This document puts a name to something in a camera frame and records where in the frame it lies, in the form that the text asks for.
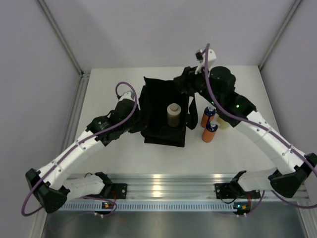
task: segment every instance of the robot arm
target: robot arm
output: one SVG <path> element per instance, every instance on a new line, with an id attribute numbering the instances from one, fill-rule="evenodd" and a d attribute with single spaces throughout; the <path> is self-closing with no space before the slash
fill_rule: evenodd
<path id="1" fill-rule="evenodd" d="M 67 200 L 92 194 L 107 197 L 112 186 L 112 182 L 107 175 L 95 173 L 85 178 L 68 179 L 68 177 L 92 154 L 107 146 L 111 141 L 118 139 L 123 133 L 127 131 L 135 133 L 141 130 L 140 112 L 137 108 L 132 117 L 124 124 L 93 138 L 95 133 L 103 131 L 126 118 L 131 113 L 134 104 L 133 92 L 124 93 L 120 97 L 115 110 L 109 113 L 109 117 L 107 115 L 93 119 L 77 140 L 57 158 L 38 170 L 30 169 L 26 173 L 25 176 L 30 188 L 41 178 L 44 178 L 33 194 L 47 213 L 58 210 Z M 92 138 L 81 144 L 79 143 L 87 137 Z M 67 159 L 60 162 L 61 158 L 69 151 L 71 152 L 67 154 Z M 52 172 L 44 177 L 51 169 L 53 169 Z"/>
<path id="2" fill-rule="evenodd" d="M 293 197 L 311 173 L 311 169 L 292 151 L 296 150 L 312 166 L 317 164 L 317 156 L 315 154 L 305 155 L 304 152 L 297 150 L 295 147 L 286 146 L 289 145 L 287 140 L 267 123 L 260 112 L 257 111 L 256 106 L 247 98 L 235 92 L 236 78 L 229 69 L 218 66 L 209 70 L 216 59 L 213 50 L 208 49 L 208 52 L 205 52 L 205 49 L 200 49 L 196 53 L 196 57 L 200 61 L 198 67 L 186 67 L 181 76 L 174 78 L 179 92 L 185 94 L 198 92 L 216 107 L 220 118 L 250 138 L 276 166 L 276 168 L 266 171 L 239 172 L 226 186 L 226 189 L 229 190 L 227 192 L 238 198 L 244 197 L 247 192 L 252 190 L 275 190 L 282 196 Z M 215 104 L 211 98 L 204 70 L 208 70 L 208 80 L 218 104 Z M 223 109 L 233 116 L 230 117 L 228 113 L 224 113 Z M 241 119 L 256 123 L 247 123 L 241 121 Z M 259 129 L 256 124 L 260 124 L 265 130 Z"/>

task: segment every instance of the gray floor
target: gray floor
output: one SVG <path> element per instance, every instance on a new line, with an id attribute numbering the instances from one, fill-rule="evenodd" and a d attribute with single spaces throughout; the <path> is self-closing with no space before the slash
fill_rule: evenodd
<path id="1" fill-rule="evenodd" d="M 57 234 L 80 212 L 49 215 L 42 238 L 304 238 L 302 220 L 296 208 L 282 203 L 263 203 L 248 218 L 234 218 L 210 212 L 117 212 L 101 219 L 84 215 Z"/>

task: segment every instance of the gray wall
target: gray wall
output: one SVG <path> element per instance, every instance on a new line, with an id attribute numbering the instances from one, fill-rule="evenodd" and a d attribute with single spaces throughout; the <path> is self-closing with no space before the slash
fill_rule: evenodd
<path id="1" fill-rule="evenodd" d="M 294 0 L 47 0 L 82 67 L 257 65 Z"/>
<path id="2" fill-rule="evenodd" d="M 283 136 L 306 153 L 317 153 L 317 1 L 305 0 L 262 70 Z M 317 202 L 317 179 L 307 183 Z"/>
<path id="3" fill-rule="evenodd" d="M 79 77 L 34 0 L 2 1 L 0 32 L 0 232 L 23 238 L 24 174 L 59 153 Z"/>

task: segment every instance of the black bag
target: black bag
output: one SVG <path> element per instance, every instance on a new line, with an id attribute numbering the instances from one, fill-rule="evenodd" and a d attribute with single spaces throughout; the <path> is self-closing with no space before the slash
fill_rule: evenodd
<path id="1" fill-rule="evenodd" d="M 146 78 L 139 98 L 141 120 L 146 128 L 141 131 L 144 143 L 185 146 L 186 126 L 194 129 L 198 122 L 195 95 L 189 107 L 189 95 L 180 94 L 172 80 Z M 180 123 L 177 127 L 167 124 L 167 107 L 177 103 L 181 107 Z"/>

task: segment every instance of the tabletop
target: tabletop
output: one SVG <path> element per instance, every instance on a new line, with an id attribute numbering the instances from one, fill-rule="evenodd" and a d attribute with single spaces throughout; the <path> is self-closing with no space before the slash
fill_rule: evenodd
<path id="1" fill-rule="evenodd" d="M 247 97 L 268 123 L 277 124 L 257 66 L 226 66 L 236 76 L 236 92 Z M 143 76 L 171 80 L 183 67 L 99 68 L 91 72 L 77 128 L 78 137 L 93 118 L 106 115 L 117 103 L 115 86 L 129 82 L 138 97 Z M 128 90 L 123 85 L 119 94 Z M 202 141 L 200 120 L 209 103 L 196 94 L 199 123 L 194 130 L 186 129 L 185 147 L 145 144 L 139 134 L 125 133 L 95 153 L 75 173 L 106 174 L 225 174 L 241 170 L 257 171 L 274 167 L 270 159 L 245 135 L 234 128 L 219 129 L 211 143 Z"/>

